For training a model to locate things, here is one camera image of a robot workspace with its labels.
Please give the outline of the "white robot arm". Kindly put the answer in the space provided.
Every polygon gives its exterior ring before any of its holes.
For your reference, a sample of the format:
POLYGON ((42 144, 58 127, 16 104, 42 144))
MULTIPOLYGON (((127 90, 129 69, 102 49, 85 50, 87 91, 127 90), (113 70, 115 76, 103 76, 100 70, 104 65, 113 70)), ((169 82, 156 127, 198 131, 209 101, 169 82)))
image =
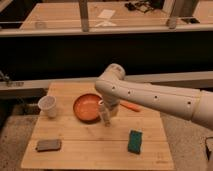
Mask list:
POLYGON ((113 63, 95 81, 95 89, 109 111, 122 99, 213 130, 213 92, 127 82, 124 77, 123 67, 113 63))

